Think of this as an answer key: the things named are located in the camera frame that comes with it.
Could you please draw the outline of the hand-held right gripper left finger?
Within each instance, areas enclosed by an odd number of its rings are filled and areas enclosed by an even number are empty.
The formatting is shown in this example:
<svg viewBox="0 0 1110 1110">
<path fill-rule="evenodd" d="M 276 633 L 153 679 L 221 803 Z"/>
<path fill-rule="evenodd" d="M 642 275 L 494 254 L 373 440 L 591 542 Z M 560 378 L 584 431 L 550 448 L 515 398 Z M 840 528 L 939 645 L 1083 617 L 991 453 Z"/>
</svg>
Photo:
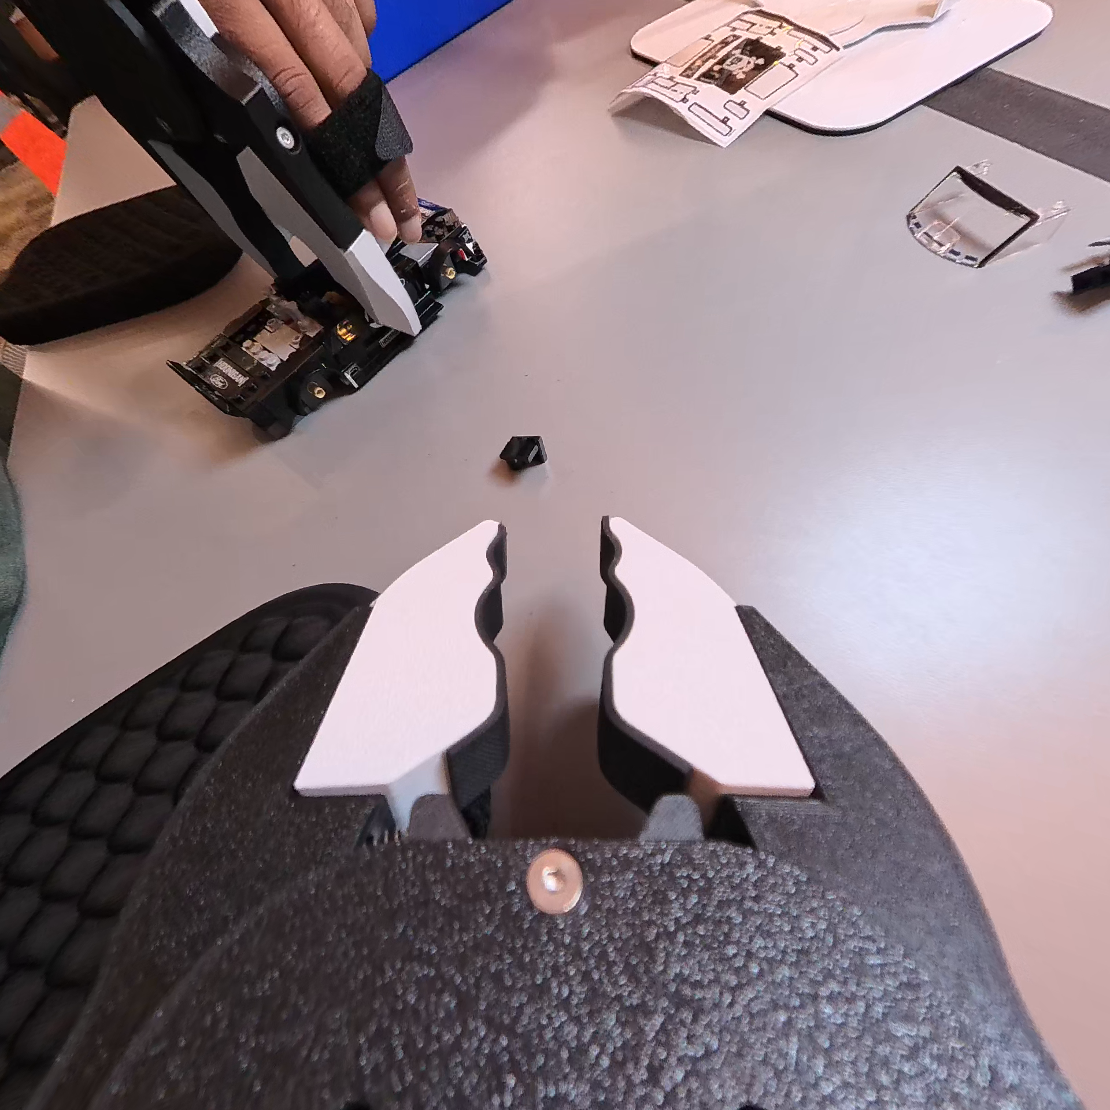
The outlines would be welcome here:
<svg viewBox="0 0 1110 1110">
<path fill-rule="evenodd" d="M 380 795 L 406 830 L 418 798 L 463 807 L 498 777 L 506 538 L 482 520 L 375 598 L 295 774 L 298 795 Z"/>
</svg>

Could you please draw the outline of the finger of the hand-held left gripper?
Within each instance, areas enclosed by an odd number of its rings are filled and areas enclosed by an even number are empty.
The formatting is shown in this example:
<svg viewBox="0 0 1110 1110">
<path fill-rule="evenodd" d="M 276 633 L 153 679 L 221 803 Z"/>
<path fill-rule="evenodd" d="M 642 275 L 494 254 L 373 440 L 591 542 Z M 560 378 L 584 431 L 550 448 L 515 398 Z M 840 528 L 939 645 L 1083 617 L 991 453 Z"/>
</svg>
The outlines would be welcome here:
<svg viewBox="0 0 1110 1110">
<path fill-rule="evenodd" d="M 326 185 L 295 197 L 251 148 L 237 154 L 244 182 L 261 210 L 285 234 L 297 238 L 327 273 L 372 320 L 409 337 L 421 333 L 412 297 L 384 251 L 346 202 Z"/>
</svg>

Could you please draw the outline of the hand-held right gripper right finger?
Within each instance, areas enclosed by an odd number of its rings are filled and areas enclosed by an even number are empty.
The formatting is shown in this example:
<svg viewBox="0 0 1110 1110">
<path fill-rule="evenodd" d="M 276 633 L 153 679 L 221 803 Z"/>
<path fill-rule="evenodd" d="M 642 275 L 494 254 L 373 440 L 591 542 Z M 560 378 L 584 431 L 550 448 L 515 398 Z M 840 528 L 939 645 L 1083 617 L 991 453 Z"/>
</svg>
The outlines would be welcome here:
<svg viewBox="0 0 1110 1110">
<path fill-rule="evenodd" d="M 599 765 L 632 802 L 807 798 L 813 776 L 730 596 L 632 526 L 601 522 Z"/>
</svg>

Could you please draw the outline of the black lego car model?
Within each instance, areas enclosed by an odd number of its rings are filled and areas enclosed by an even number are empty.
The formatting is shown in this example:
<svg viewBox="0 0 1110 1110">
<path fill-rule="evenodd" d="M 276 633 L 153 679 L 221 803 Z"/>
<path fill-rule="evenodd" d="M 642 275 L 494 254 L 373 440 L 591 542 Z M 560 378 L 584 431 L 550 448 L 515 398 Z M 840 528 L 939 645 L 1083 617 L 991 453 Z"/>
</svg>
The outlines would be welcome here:
<svg viewBox="0 0 1110 1110">
<path fill-rule="evenodd" d="M 420 240 L 395 240 L 384 258 L 428 326 L 439 296 L 461 275 L 476 276 L 487 256 L 453 209 L 424 199 L 418 206 Z M 360 390 L 412 343 L 412 335 L 375 321 L 317 260 L 295 281 L 270 287 L 194 357 L 167 367 L 224 415 L 278 440 L 323 403 Z"/>
</svg>

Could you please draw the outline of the blue plastic bin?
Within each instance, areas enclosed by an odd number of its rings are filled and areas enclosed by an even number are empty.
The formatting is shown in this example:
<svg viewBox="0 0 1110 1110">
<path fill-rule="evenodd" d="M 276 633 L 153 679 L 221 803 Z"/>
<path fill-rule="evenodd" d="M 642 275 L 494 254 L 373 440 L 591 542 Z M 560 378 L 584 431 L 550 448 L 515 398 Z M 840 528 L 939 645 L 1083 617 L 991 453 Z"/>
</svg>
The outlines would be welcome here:
<svg viewBox="0 0 1110 1110">
<path fill-rule="evenodd" d="M 506 6 L 507 1 L 376 1 L 372 70 L 388 82 Z"/>
</svg>

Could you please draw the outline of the clear lego windshield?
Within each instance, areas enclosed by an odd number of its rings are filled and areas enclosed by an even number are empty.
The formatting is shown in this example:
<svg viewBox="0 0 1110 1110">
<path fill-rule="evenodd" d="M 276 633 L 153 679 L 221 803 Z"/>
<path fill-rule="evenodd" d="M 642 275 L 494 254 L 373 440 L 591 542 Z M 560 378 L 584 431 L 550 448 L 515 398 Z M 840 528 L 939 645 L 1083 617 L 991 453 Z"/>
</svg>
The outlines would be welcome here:
<svg viewBox="0 0 1110 1110">
<path fill-rule="evenodd" d="M 906 214 L 906 228 L 935 256 L 964 268 L 984 268 L 1046 243 L 1071 207 L 1057 201 L 1034 209 L 998 189 L 991 161 L 955 165 Z"/>
</svg>

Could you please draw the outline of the small black lego piece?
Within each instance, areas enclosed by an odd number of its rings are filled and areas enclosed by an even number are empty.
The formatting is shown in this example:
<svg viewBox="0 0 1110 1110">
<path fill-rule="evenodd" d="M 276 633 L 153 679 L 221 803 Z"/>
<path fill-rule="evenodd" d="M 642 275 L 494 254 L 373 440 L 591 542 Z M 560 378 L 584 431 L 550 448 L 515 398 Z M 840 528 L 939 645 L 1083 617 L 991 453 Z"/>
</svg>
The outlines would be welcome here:
<svg viewBox="0 0 1110 1110">
<path fill-rule="evenodd" d="M 1094 255 L 1072 267 L 1068 285 L 1058 296 L 1068 308 L 1088 310 L 1108 300 L 1108 239 L 1088 244 Z"/>
</svg>

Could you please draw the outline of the person's left hand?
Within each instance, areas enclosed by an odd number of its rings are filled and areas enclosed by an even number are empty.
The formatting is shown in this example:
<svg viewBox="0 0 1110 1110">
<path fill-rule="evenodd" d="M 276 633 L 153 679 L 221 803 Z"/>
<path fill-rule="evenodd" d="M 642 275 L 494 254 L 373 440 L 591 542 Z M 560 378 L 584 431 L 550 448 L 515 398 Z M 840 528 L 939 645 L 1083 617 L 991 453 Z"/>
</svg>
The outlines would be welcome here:
<svg viewBox="0 0 1110 1110">
<path fill-rule="evenodd" d="M 204 1 L 217 32 L 269 79 L 302 129 L 315 129 L 363 83 L 372 1 Z M 346 198 L 381 244 L 421 239 L 421 211 L 404 157 Z"/>
</svg>

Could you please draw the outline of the black mesh pad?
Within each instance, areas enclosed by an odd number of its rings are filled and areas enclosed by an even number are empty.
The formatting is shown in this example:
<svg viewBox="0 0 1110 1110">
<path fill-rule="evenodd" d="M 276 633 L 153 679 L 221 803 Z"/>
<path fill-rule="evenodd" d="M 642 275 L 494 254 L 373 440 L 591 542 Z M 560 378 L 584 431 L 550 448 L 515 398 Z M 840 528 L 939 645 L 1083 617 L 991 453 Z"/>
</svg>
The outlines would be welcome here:
<svg viewBox="0 0 1110 1110">
<path fill-rule="evenodd" d="M 173 185 L 38 234 L 1 283 L 1 337 L 39 345 L 171 308 L 240 260 L 208 213 Z"/>
</svg>

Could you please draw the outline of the white sticker sheet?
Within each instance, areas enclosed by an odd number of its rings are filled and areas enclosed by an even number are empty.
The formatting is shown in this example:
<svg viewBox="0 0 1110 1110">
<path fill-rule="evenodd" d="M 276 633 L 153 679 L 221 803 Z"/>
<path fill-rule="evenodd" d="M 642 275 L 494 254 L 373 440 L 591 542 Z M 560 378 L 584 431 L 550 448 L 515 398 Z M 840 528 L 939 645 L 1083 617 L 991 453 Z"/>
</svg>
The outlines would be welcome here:
<svg viewBox="0 0 1110 1110">
<path fill-rule="evenodd" d="M 622 88 L 607 108 L 615 115 L 658 102 L 726 148 L 840 55 L 832 37 L 770 9 L 747 8 Z"/>
</svg>

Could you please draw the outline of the white tray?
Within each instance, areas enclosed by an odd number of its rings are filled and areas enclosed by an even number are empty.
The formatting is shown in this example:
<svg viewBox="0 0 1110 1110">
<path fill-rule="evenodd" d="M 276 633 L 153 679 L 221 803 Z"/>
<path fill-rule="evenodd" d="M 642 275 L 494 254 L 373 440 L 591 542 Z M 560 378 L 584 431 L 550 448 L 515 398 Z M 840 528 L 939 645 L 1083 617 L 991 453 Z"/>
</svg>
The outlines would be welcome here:
<svg viewBox="0 0 1110 1110">
<path fill-rule="evenodd" d="M 696 1 L 643 26 L 632 36 L 631 51 L 655 67 L 747 8 L 780 13 L 841 47 L 827 71 L 762 115 L 821 135 L 874 129 L 1030 42 L 1053 14 L 1037 1 Z"/>
</svg>

